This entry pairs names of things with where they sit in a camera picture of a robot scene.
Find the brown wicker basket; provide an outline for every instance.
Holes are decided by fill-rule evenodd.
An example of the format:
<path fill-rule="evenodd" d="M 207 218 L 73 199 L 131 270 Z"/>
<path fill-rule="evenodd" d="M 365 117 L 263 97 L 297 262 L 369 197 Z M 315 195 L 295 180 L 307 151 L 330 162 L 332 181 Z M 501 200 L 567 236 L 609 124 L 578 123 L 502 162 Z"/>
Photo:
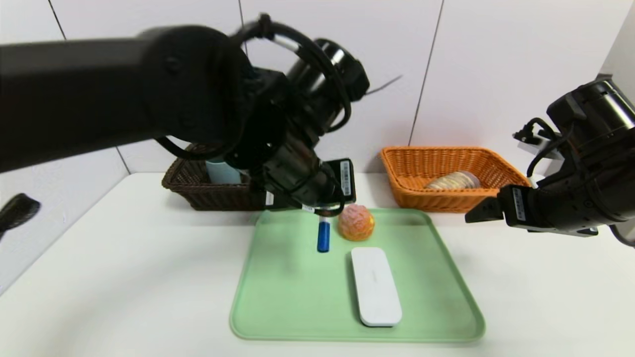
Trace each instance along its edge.
<path fill-rule="evenodd" d="M 190 145 L 188 151 L 204 151 Z M 205 161 L 177 159 L 163 177 L 163 187 L 183 196 L 197 211 L 260 211 L 265 206 L 265 191 L 250 187 L 247 177 L 239 185 L 210 182 Z"/>
<path fill-rule="evenodd" d="M 504 185 L 530 185 L 523 174 L 497 153 L 481 147 L 386 147 L 381 155 L 392 195 L 404 208 L 464 213 L 485 197 L 496 196 Z M 459 170 L 477 176 L 481 188 L 425 188 L 430 181 Z"/>

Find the black cable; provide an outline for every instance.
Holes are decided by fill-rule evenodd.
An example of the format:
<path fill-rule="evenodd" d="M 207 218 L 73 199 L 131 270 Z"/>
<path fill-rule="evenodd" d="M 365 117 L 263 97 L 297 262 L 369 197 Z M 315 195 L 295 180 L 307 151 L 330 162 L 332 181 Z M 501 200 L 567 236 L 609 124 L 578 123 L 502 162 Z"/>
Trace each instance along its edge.
<path fill-rule="evenodd" d="M 547 124 L 547 122 L 545 122 L 541 118 L 533 118 L 532 120 L 529 120 L 529 123 L 525 125 L 525 128 L 531 131 L 534 124 L 538 124 L 544 131 L 546 131 L 547 134 L 549 135 L 550 140 L 558 139 L 554 130 L 549 126 L 549 124 Z"/>
<path fill-rule="evenodd" d="M 346 125 L 351 118 L 351 101 L 346 92 L 344 80 L 331 63 L 331 60 L 313 40 L 292 27 L 278 22 L 271 22 L 269 15 L 261 14 L 258 21 L 246 24 L 231 36 L 231 41 L 234 45 L 241 46 L 254 38 L 266 38 L 272 41 L 275 36 L 283 36 L 296 42 L 305 51 L 298 50 L 295 54 L 308 64 L 316 65 L 324 75 L 325 80 L 332 80 L 344 108 L 344 117 L 339 123 L 331 126 L 327 132 L 331 133 Z"/>
<path fill-rule="evenodd" d="M 386 82 L 385 84 L 379 86 L 378 88 L 375 88 L 373 90 L 367 91 L 366 94 L 364 94 L 364 96 L 371 95 L 373 93 L 377 93 L 380 90 L 384 90 L 389 85 L 391 85 L 392 83 L 395 83 L 396 81 L 399 81 L 402 77 L 403 77 L 403 74 L 400 74 L 400 75 L 396 76 L 395 78 L 391 79 L 390 81 Z"/>
<path fill-rule="evenodd" d="M 536 165 L 538 164 L 538 162 L 542 159 L 545 158 L 545 156 L 547 156 L 548 153 L 550 153 L 551 151 L 553 151 L 555 148 L 559 147 L 560 145 L 562 145 L 564 142 L 566 142 L 567 140 L 569 140 L 569 138 L 571 137 L 571 134 L 573 134 L 573 128 L 575 127 L 575 125 L 573 124 L 573 122 L 571 122 L 571 126 L 569 127 L 569 131 L 566 132 L 566 134 L 564 134 L 562 137 L 560 137 L 559 139 L 552 141 L 551 143 L 549 143 L 549 145 L 547 145 L 547 147 L 545 147 L 544 149 L 542 149 L 538 155 L 536 155 L 536 157 L 531 161 L 531 163 L 529 164 L 529 167 L 527 168 L 527 177 L 531 177 L 533 175 L 533 170 L 536 168 Z"/>
<path fill-rule="evenodd" d="M 210 152 L 191 152 L 191 151 L 186 151 L 181 149 L 179 146 L 174 144 L 172 140 L 168 139 L 167 137 L 157 138 L 155 140 L 156 142 L 159 143 L 159 145 L 163 146 L 164 149 L 169 151 L 170 154 L 178 158 L 182 158 L 186 160 L 194 160 L 194 161 L 209 160 L 209 159 L 223 156 L 227 154 L 230 150 L 232 150 L 237 145 L 237 142 L 238 142 L 238 140 L 229 140 L 226 142 L 226 144 Z"/>

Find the white wall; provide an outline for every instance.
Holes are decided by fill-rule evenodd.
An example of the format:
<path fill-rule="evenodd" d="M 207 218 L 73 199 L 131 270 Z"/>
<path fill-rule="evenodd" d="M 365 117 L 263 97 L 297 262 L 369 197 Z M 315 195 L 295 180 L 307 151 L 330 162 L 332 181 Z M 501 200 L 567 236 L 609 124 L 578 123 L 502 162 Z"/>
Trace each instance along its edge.
<path fill-rule="evenodd" d="M 524 172 L 511 135 L 596 77 L 631 3 L 445 0 L 411 144 L 488 147 Z"/>
<path fill-rule="evenodd" d="M 612 73 L 615 83 L 635 103 L 635 4 L 631 6 L 601 72 Z"/>
<path fill-rule="evenodd" d="M 67 39 L 130 37 L 170 25 L 206 25 L 225 33 L 241 26 L 238 0 L 53 0 L 53 5 Z M 131 173 L 165 172 L 176 159 L 154 140 L 119 150 Z"/>
<path fill-rule="evenodd" d="M 337 42 L 364 65 L 371 89 L 403 75 L 384 91 L 353 103 L 349 123 L 325 135 L 316 147 L 324 160 L 350 157 L 358 172 L 383 170 L 377 158 L 381 148 L 408 145 L 441 0 L 241 3 L 245 21 L 267 12 L 274 21 L 311 38 L 325 37 Z M 252 43 L 248 54 L 256 66 L 286 72 L 296 60 L 290 51 L 267 41 Z"/>
<path fill-rule="evenodd" d="M 46 0 L 2 0 L 1 44 L 51 40 L 63 37 Z M 115 149 L 0 173 L 0 205 L 20 192 L 42 203 L 0 242 L 0 294 L 127 174 Z"/>

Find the black robotic arm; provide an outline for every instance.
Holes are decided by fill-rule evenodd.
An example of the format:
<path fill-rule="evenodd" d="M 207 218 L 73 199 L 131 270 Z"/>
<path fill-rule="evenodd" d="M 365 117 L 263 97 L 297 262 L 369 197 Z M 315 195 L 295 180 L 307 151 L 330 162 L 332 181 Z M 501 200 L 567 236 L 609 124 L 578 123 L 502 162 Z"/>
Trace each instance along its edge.
<path fill-rule="evenodd" d="M 543 149 L 531 162 L 527 176 L 541 158 L 558 152 L 563 160 L 556 173 L 535 187 L 507 185 L 497 197 L 486 198 L 465 215 L 468 223 L 505 219 L 511 227 L 530 232 L 595 236 L 597 226 L 612 227 L 635 217 L 635 106 L 607 77 L 578 87 L 547 108 L 560 130 L 532 119 L 514 137 Z M 531 127 L 545 127 L 534 135 Z M 635 246 L 619 234 L 620 242 Z"/>
<path fill-rule="evenodd" d="M 287 75 L 253 67 L 241 45 L 285 37 L 300 60 Z M 344 195 L 316 156 L 369 82 L 338 44 L 315 41 L 262 15 L 226 36 L 201 26 L 133 39 L 0 46 L 0 173 L 157 139 L 186 159 L 221 157 L 292 206 L 336 215 Z M 338 113 L 344 118 L 334 125 Z M 167 135 L 205 144 L 191 153 Z"/>

